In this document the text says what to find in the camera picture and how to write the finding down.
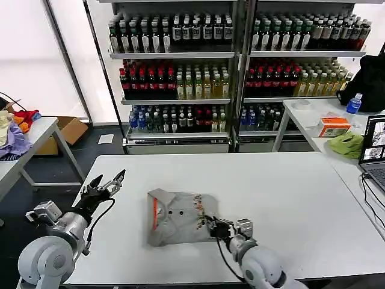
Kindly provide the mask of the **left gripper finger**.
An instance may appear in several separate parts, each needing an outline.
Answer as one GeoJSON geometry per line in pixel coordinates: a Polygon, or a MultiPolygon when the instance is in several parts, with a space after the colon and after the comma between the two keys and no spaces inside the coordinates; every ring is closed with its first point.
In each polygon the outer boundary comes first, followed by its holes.
{"type": "Polygon", "coordinates": [[[126,170],[123,169],[111,181],[108,181],[105,185],[101,186],[100,191],[106,196],[115,195],[122,187],[122,182],[125,178],[125,173],[126,170]]]}
{"type": "Polygon", "coordinates": [[[94,178],[89,184],[85,185],[82,188],[81,193],[87,193],[91,189],[97,189],[101,180],[102,180],[102,175],[99,175],[98,177],[94,178]]]}

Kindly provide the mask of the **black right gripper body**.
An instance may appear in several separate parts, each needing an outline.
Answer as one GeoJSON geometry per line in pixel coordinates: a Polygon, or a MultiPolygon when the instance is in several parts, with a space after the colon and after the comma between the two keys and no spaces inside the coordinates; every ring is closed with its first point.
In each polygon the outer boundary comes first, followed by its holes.
{"type": "Polygon", "coordinates": [[[209,234],[213,238],[219,240],[226,240],[228,238],[234,237],[237,233],[235,224],[226,219],[217,219],[215,225],[215,234],[209,234]]]}

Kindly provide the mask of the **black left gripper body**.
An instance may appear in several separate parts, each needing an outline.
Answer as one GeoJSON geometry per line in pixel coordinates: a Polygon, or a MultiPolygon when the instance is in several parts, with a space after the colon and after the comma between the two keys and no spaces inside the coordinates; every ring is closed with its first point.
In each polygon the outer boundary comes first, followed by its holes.
{"type": "Polygon", "coordinates": [[[109,190],[89,189],[81,194],[80,201],[73,207],[73,212],[84,219],[91,219],[98,206],[111,198],[109,190]]]}

